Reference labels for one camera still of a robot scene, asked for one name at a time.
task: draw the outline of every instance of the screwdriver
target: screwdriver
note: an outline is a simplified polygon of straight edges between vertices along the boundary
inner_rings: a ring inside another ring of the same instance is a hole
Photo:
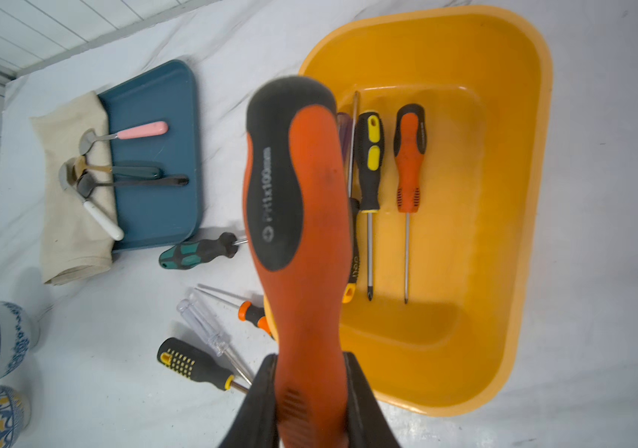
[[[204,295],[207,295],[233,308],[237,308],[239,310],[239,320],[243,322],[248,320],[251,323],[253,323],[255,327],[261,328],[262,330],[266,331],[269,336],[272,335],[269,323],[267,323],[267,316],[264,315],[263,308],[253,305],[251,301],[244,300],[244,299],[241,305],[237,305],[236,303],[230,302],[229,300],[225,300],[219,296],[216,296],[207,290],[213,290],[216,292],[224,292],[226,294],[225,291],[217,290],[216,288],[213,288],[213,287],[206,287],[203,284],[198,284],[196,286],[196,289],[199,290],[199,292],[201,292]]]
[[[399,170],[399,188],[396,205],[399,213],[406,214],[406,254],[404,259],[404,303],[409,302],[409,222],[412,213],[419,210],[421,191],[419,173],[426,153],[426,122],[424,108],[407,104],[396,113],[394,157]]]
[[[352,241],[331,90],[304,76],[265,84],[247,106],[247,146],[244,226],[282,336],[279,437],[287,448],[346,447],[339,320]]]
[[[359,241],[356,239],[356,218],[359,215],[359,201],[351,197],[351,192],[354,187],[354,135],[356,132],[356,120],[359,114],[359,91],[354,92],[353,96],[353,114],[351,121],[351,137],[349,148],[349,172],[346,176],[346,192],[349,195],[349,208],[351,210],[351,228],[353,235],[353,248],[351,253],[351,266],[349,268],[349,281],[346,284],[344,290],[344,297],[342,303],[349,303],[354,298],[354,292],[356,292],[356,281],[359,279]]]
[[[234,381],[234,373],[220,367],[209,355],[176,337],[170,337],[157,350],[157,361],[197,383],[210,383],[220,391],[233,387],[244,393],[250,390]]]
[[[346,160],[346,155],[351,148],[351,133],[353,132],[354,117],[348,113],[336,114],[336,127],[339,129],[339,143],[341,144],[341,159]]]
[[[354,133],[356,164],[359,166],[361,186],[361,213],[366,214],[366,257],[368,274],[366,295],[374,298],[374,214],[378,212],[378,184],[381,180],[381,162],[384,159],[384,125],[376,112],[359,116]]]
[[[232,258],[239,247],[247,242],[247,238],[237,239],[228,231],[217,239],[200,239],[184,241],[172,246],[160,254],[160,266],[165,269],[187,270],[197,264],[209,263],[217,256]]]
[[[232,336],[224,331],[207,304],[203,300],[198,300],[197,290],[190,290],[187,298],[180,300],[177,311],[202,342],[214,350],[217,356],[226,356],[239,375],[251,386],[254,374],[232,347]]]

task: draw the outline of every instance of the yellow plastic basin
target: yellow plastic basin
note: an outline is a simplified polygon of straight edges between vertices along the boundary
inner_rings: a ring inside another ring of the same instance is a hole
[[[384,122],[375,297],[366,297],[360,215],[361,271],[343,307],[344,350],[383,401],[431,416],[480,407],[508,379],[518,345],[552,83],[546,43],[503,9],[434,9],[337,29],[300,74],[331,88],[349,114],[359,90],[360,112]],[[424,106],[428,140],[408,305],[393,154],[396,111],[406,103]]]

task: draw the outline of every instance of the metal spoon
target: metal spoon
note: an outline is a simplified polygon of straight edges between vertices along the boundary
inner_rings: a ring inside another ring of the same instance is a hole
[[[85,156],[75,157],[74,167],[76,177],[80,177],[86,170],[102,171],[103,173],[126,175],[140,179],[159,179],[162,176],[162,170],[156,166],[88,165]]]
[[[100,140],[114,140],[114,139],[139,139],[140,137],[161,136],[167,132],[168,126],[164,121],[149,122],[146,125],[135,126],[134,128],[128,128],[120,130],[114,134],[108,134],[106,136],[97,136],[94,129],[88,129],[80,137],[80,154],[85,155],[92,144]]]
[[[139,186],[139,185],[155,185],[155,186],[184,186],[189,183],[189,178],[184,174],[168,175],[160,179],[144,180],[144,181],[117,181],[117,182],[98,182],[90,173],[85,173],[77,180],[77,192],[84,198],[89,198],[95,187],[98,186]]]
[[[60,172],[58,173],[58,178],[60,180],[60,186],[63,191],[67,192],[70,190],[81,202],[82,206],[87,210],[88,213],[97,221],[97,223],[105,230],[108,235],[114,239],[115,241],[119,241],[122,238],[125,238],[125,232],[113,222],[108,215],[106,215],[102,210],[98,209],[98,207],[87,198],[82,197],[80,193],[75,189],[73,184],[75,183],[75,176],[73,171],[73,163],[75,162],[74,158],[71,158],[63,165],[60,166]]]

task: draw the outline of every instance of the transparent screwdriver handle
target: transparent screwdriver handle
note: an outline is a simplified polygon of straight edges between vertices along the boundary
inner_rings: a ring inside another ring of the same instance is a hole
[[[191,291],[187,299],[177,305],[177,310],[202,342],[214,350],[217,356],[221,356],[229,347],[231,337],[224,332],[207,305],[197,298],[196,292]]]
[[[232,363],[236,371],[244,378],[250,386],[254,381],[254,374],[249,366],[242,360],[234,348],[229,344],[232,339],[225,333],[224,328],[219,325],[219,321],[214,317],[212,311],[203,300],[198,300],[200,291],[191,290],[187,299],[183,299],[177,305],[182,318],[189,324],[192,330],[207,344],[217,356],[225,355]]]

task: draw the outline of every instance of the white cloth surface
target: white cloth surface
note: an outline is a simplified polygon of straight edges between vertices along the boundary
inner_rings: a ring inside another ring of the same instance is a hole
[[[115,241],[103,230],[72,192],[64,192],[58,173],[60,166],[78,157],[82,134],[94,129],[98,136],[108,133],[108,114],[93,92],[83,94],[43,117],[31,118],[33,129],[45,151],[45,220],[40,246],[42,280],[64,284],[109,270]],[[107,141],[98,141],[87,153],[91,165],[111,165]],[[112,175],[93,171],[99,182]],[[117,221],[115,192],[96,188],[91,199],[111,220]]]

